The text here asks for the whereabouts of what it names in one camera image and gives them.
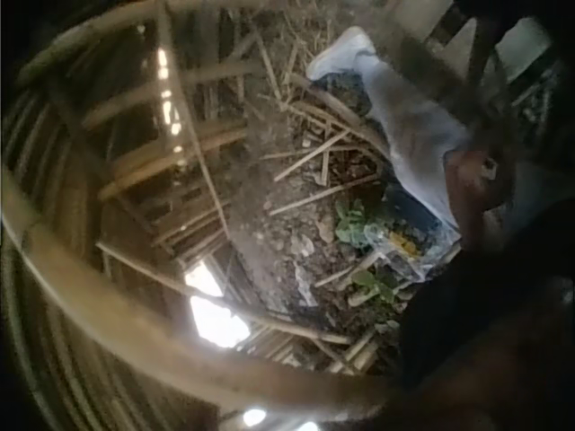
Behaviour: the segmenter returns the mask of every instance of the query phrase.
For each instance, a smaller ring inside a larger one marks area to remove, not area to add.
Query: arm
[[[500,158],[497,173],[487,180],[483,165],[487,150],[459,150],[446,154],[445,173],[451,212],[462,235],[462,247],[480,251],[487,227],[484,213],[503,204],[513,190],[513,163]]]
[[[470,190],[459,179],[456,165],[446,166],[447,195],[451,212],[459,226],[462,248],[478,251],[484,235],[483,211],[473,204]]]

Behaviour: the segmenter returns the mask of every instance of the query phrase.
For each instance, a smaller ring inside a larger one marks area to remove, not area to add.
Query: rock
[[[277,241],[274,241],[272,244],[273,244],[273,248],[276,251],[284,250],[284,246],[285,246],[284,240],[277,240]]]
[[[363,303],[366,303],[367,301],[378,295],[379,295],[379,288],[377,286],[372,287],[368,291],[360,290],[348,298],[348,305],[350,307],[359,307]]]
[[[322,174],[320,172],[314,172],[313,177],[314,177],[314,183],[315,184],[317,184],[318,186],[325,186],[325,184],[323,184]]]
[[[310,240],[306,235],[301,235],[298,237],[295,234],[291,235],[291,254],[295,256],[303,256],[304,258],[308,258],[312,254],[314,254],[315,247],[312,240]]]
[[[309,307],[317,307],[314,294],[311,291],[311,277],[305,269],[294,263],[296,267],[297,290],[305,299],[305,304]]]
[[[309,135],[305,134],[304,139],[302,139],[302,147],[309,148],[312,146],[312,140],[309,138]]]
[[[324,215],[321,220],[315,220],[320,238],[328,244],[335,241],[335,223],[331,214]]]

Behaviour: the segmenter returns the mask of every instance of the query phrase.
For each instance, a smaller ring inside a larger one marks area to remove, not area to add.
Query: bamboo structure
[[[17,75],[20,93],[2,125],[2,313],[23,380],[53,429],[217,429],[218,409],[254,405],[297,418],[364,418],[392,393],[384,379],[363,375],[376,357],[374,331],[357,340],[309,328],[266,310],[248,289],[215,298],[181,282],[183,271],[230,246],[234,196],[220,186],[211,162],[245,151],[250,115],[265,120],[248,100],[249,79],[268,79],[274,106],[326,132],[317,148],[261,158],[296,157],[276,180],[323,158],[325,189],[269,216],[382,177],[385,139],[294,73],[305,46],[294,44],[287,68],[274,71],[274,53],[255,20],[262,10],[284,6],[279,0],[123,4],[58,34]],[[191,16],[210,17],[202,31],[218,32],[199,58],[180,46],[178,21]],[[228,54],[217,45],[227,24],[234,35]],[[243,59],[252,48],[256,61]],[[164,80],[149,73],[150,52],[158,49],[170,65]],[[153,124],[166,84],[181,132]],[[286,98],[289,85],[326,109],[292,101],[292,88]],[[221,112],[229,102],[225,88],[230,105],[240,107],[232,114]],[[204,115],[196,97],[202,93]],[[352,151],[376,172],[330,187],[330,160]],[[346,269],[316,286],[347,282],[351,274]],[[252,335],[236,350],[199,339],[193,295],[245,318]],[[326,373],[284,365],[302,346],[333,360]]]

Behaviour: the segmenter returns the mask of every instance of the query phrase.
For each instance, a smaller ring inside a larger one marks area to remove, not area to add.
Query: white fabric
[[[354,43],[346,45],[346,40],[354,39]],[[371,114],[381,123],[391,146],[397,179],[433,215],[457,229],[449,208],[444,159],[447,152],[468,147],[471,133],[371,49],[358,48],[357,40],[342,35],[312,62],[308,77],[319,79],[342,70],[361,76],[372,104]],[[502,221],[501,239],[510,238],[553,203],[573,197],[574,177],[549,172],[532,163],[518,163],[513,198],[498,214]]]

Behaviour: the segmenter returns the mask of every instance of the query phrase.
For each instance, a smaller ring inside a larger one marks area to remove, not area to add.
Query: dark clothing
[[[575,200],[550,207],[497,255],[461,252],[423,284],[402,316],[402,382],[410,389],[549,277],[575,280]]]

